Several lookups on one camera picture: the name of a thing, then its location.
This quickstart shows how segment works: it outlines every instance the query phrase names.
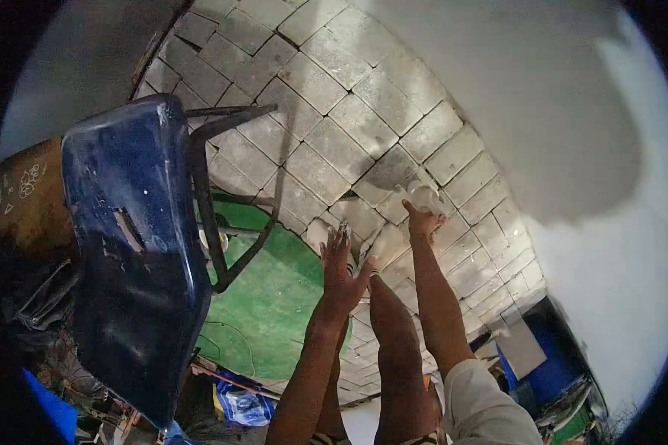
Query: brick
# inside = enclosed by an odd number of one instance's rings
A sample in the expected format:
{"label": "brick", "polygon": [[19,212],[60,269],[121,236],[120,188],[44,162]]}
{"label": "brick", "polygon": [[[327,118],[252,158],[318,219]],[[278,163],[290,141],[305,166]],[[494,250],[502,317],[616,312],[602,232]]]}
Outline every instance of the brick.
{"label": "brick", "polygon": [[[314,127],[322,120],[322,115],[312,107],[306,100],[292,91],[281,79],[274,78],[265,90],[257,98],[259,105],[276,103],[279,105],[276,111],[270,115],[282,124],[292,135],[304,140]],[[307,143],[317,150],[311,141]]]}
{"label": "brick", "polygon": [[374,165],[371,156],[329,116],[317,124],[305,141],[351,184]]}
{"label": "brick", "polygon": [[472,196],[465,204],[460,207],[460,214],[465,218],[468,224],[477,224],[490,210],[495,208],[500,201],[504,200],[507,195],[507,188],[502,182],[502,178],[498,174],[490,180],[484,187],[475,195]]}
{"label": "brick", "polygon": [[252,60],[252,56],[218,33],[211,36],[208,43],[198,53],[198,57],[208,62],[231,81],[235,81],[235,76],[243,67],[249,66]]}
{"label": "brick", "polygon": [[343,98],[329,112],[329,117],[374,159],[379,159],[398,141],[396,133],[357,95]]}
{"label": "brick", "polygon": [[289,16],[277,30],[296,45],[302,45],[346,6],[344,0],[309,0]]}
{"label": "brick", "polygon": [[248,177],[252,183],[262,188],[267,181],[277,171],[277,166],[270,158],[265,156],[255,147],[252,142],[242,136],[236,129],[230,129],[219,144],[214,144],[220,148],[225,158]]}
{"label": "brick", "polygon": [[[185,82],[178,82],[176,88],[173,90],[173,94],[178,96],[178,99],[181,100],[183,104],[183,109],[187,110],[196,110],[198,108],[209,108],[208,102],[205,102],[200,98]],[[192,126],[193,129],[200,127],[206,121],[206,116],[201,116],[200,118],[191,118],[188,119],[188,125]]]}
{"label": "brick", "polygon": [[415,173],[418,164],[400,145],[394,145],[354,185],[353,190],[372,207],[381,204],[396,184]]}
{"label": "brick", "polygon": [[158,56],[178,74],[182,75],[188,65],[198,56],[198,53],[179,37],[171,34],[164,41]]}
{"label": "brick", "polygon": [[285,168],[329,206],[351,188],[346,179],[306,142],[289,156]]}
{"label": "brick", "polygon": [[[431,243],[431,247],[433,247],[433,253],[439,255],[442,252],[446,251],[448,247],[450,247],[451,245],[453,245],[453,243],[458,241],[465,234],[465,232],[468,231],[469,228],[470,227],[468,226],[468,224],[465,222],[465,220],[460,216],[458,212],[455,212],[454,214],[450,215],[448,217],[448,221],[441,227],[438,227],[432,233],[433,242]],[[480,243],[478,243],[476,240],[475,244],[477,245],[477,247],[474,250],[477,250],[477,248],[480,247]]]}
{"label": "brick", "polygon": [[327,28],[342,44],[371,66],[376,66],[400,44],[373,17],[350,6],[338,14]]}
{"label": "brick", "polygon": [[300,142],[286,129],[282,128],[270,115],[245,122],[238,126],[240,133],[245,135],[275,164],[283,165]]}
{"label": "brick", "polygon": [[471,231],[468,231],[440,255],[440,258],[438,258],[440,271],[443,272],[443,274],[450,272],[479,248],[480,241],[477,240]]}
{"label": "brick", "polygon": [[281,0],[242,0],[237,8],[272,30],[295,10]]}
{"label": "brick", "polygon": [[201,58],[195,58],[182,73],[183,81],[211,107],[225,93],[230,81]]}
{"label": "brick", "polygon": [[272,36],[272,31],[265,25],[239,9],[233,9],[222,20],[218,33],[251,56]]}
{"label": "brick", "polygon": [[482,152],[445,186],[445,193],[455,207],[460,208],[497,173],[497,166],[492,158]]}
{"label": "brick", "polygon": [[176,88],[181,77],[178,76],[178,73],[173,68],[166,65],[163,60],[155,58],[146,71],[144,80],[159,93],[171,93]]}
{"label": "brick", "polygon": [[362,79],[353,91],[399,136],[405,135],[423,117],[413,102],[378,71]]}
{"label": "brick", "polygon": [[366,239],[386,222],[374,209],[358,197],[345,198],[332,205],[329,212],[339,221],[349,221],[351,229]]}
{"label": "brick", "polygon": [[479,289],[497,273],[495,265],[484,249],[478,249],[446,275],[446,280],[460,298]]}
{"label": "brick", "polygon": [[314,60],[346,90],[368,76],[372,69],[362,58],[352,54],[327,28],[321,28],[300,50]]}
{"label": "brick", "polygon": [[250,64],[240,67],[235,84],[246,93],[257,96],[296,53],[297,50],[280,36],[272,36]]}
{"label": "brick", "polygon": [[215,22],[220,22],[233,10],[237,3],[238,0],[196,0],[191,5],[190,11]]}
{"label": "brick", "polygon": [[233,167],[222,155],[215,155],[213,161],[208,165],[208,177],[210,182],[228,193],[243,196],[257,195],[257,185]]}
{"label": "brick", "polygon": [[522,272],[522,269],[532,260],[534,260],[534,251],[531,248],[523,250],[521,254],[500,270],[500,277],[502,280],[508,281],[513,275]]}
{"label": "brick", "polygon": [[488,280],[487,283],[483,284],[480,287],[480,289],[472,292],[463,301],[471,309],[475,308],[480,303],[485,301],[488,297],[490,297],[493,293],[495,293],[498,289],[500,289],[502,286],[504,286],[502,279],[500,278],[499,275],[495,275],[492,278],[490,278],[490,280]]}
{"label": "brick", "polygon": [[254,101],[253,98],[245,94],[240,88],[235,84],[232,84],[228,87],[223,94],[223,97],[218,101],[218,107],[243,107],[245,105],[250,105]]}
{"label": "brick", "polygon": [[178,37],[203,47],[217,29],[218,23],[187,12],[178,19],[173,27],[173,32]]}
{"label": "brick", "polygon": [[388,53],[377,67],[424,113],[445,98],[445,87],[423,60],[403,47]]}
{"label": "brick", "polygon": [[507,237],[502,233],[502,229],[492,213],[488,213],[478,224],[472,226],[472,232],[475,233],[491,258],[501,254],[509,245]]}
{"label": "brick", "polygon": [[279,198],[275,195],[278,181],[281,181],[282,184],[282,206],[292,212],[304,224],[309,224],[310,221],[324,213],[324,210],[327,209],[326,204],[317,198],[314,193],[281,168],[265,186],[264,190],[269,197]]}
{"label": "brick", "polygon": [[430,174],[441,184],[447,184],[484,148],[475,130],[464,125],[424,163]]}
{"label": "brick", "polygon": [[450,103],[444,100],[419,120],[399,143],[413,159],[423,162],[462,126],[462,120]]}
{"label": "brick", "polygon": [[346,96],[346,90],[304,53],[295,54],[278,76],[323,115]]}

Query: wire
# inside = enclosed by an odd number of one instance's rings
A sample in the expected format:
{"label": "wire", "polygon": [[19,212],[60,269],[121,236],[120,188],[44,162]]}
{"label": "wire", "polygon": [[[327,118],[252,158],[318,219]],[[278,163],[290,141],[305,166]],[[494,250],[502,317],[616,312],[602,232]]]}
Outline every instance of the wire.
{"label": "wire", "polygon": [[[250,343],[250,340],[248,340],[248,338],[245,336],[245,334],[243,334],[242,331],[241,331],[240,329],[238,329],[237,327],[235,327],[235,326],[233,326],[233,325],[229,325],[228,323],[224,323],[224,322],[222,322],[222,321],[207,321],[207,320],[206,320],[204,323],[210,323],[210,324],[216,324],[216,325],[223,325],[223,326],[231,327],[231,328],[233,328],[234,330],[236,330],[237,333],[240,334],[240,336],[241,336],[243,339],[245,339],[245,343],[247,343],[248,352],[249,352],[249,354],[250,354],[250,366],[252,367],[252,374],[249,375],[249,376],[247,376],[247,377],[249,377],[249,378],[253,378],[253,377],[255,377],[255,374],[257,374],[257,372],[256,372],[256,370],[255,370],[255,361],[253,360],[253,357],[252,357],[252,344]],[[213,340],[207,338],[207,337],[206,337],[205,335],[203,335],[203,334],[199,334],[199,337],[203,337],[203,338],[205,338],[207,341],[209,341],[209,342],[212,343],[215,347],[217,347],[217,348],[218,348],[218,358],[220,358],[220,347],[218,347],[218,345],[216,345],[215,342],[214,342]]]}

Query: white sleeve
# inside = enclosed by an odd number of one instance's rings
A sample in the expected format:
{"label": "white sleeve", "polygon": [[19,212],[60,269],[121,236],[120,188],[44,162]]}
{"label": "white sleeve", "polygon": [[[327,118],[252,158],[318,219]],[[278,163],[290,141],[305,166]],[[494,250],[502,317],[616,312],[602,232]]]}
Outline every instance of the white sleeve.
{"label": "white sleeve", "polygon": [[530,415],[497,386],[481,361],[468,359],[448,372],[443,383],[442,426],[453,441],[541,445]]}

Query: green floor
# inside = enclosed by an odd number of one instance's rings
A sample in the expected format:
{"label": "green floor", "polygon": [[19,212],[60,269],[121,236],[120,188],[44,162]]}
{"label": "green floor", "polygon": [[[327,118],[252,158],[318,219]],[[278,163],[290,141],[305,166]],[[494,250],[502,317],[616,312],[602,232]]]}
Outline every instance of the green floor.
{"label": "green floor", "polygon": [[[259,229],[268,220],[267,214],[254,206],[217,202],[214,209],[232,227]],[[225,253],[228,265],[253,241],[231,237]],[[215,282],[214,271],[209,273]],[[321,295],[319,257],[296,234],[277,224],[237,280],[211,302],[196,346],[203,356],[242,375],[288,379]]]}

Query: hand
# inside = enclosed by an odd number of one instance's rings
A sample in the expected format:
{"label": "hand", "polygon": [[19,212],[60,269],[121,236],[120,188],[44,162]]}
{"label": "hand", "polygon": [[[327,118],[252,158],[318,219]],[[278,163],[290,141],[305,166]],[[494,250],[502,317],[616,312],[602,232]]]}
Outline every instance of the hand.
{"label": "hand", "polygon": [[431,211],[420,211],[407,200],[402,200],[401,204],[408,210],[408,231],[411,238],[419,237],[431,242],[433,231],[445,224],[448,218],[445,215],[436,217]]}
{"label": "hand", "polygon": [[346,270],[346,260],[351,250],[351,227],[342,223],[339,230],[329,230],[327,244],[320,244],[324,266],[324,296],[336,310],[348,314],[361,300],[369,285],[373,263],[364,263],[359,276],[354,278]]}

